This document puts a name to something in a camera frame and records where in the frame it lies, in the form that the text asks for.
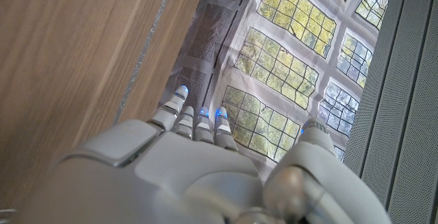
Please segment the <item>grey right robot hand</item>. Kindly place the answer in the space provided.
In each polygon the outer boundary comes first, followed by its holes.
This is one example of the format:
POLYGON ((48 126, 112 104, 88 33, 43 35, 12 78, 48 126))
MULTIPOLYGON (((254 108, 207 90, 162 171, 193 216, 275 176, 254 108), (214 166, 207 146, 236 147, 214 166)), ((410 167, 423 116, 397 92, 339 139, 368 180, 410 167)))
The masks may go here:
POLYGON ((262 180, 228 114, 185 106, 180 86, 148 121, 128 120, 58 160, 13 223, 388 223, 370 188, 309 119, 262 180))

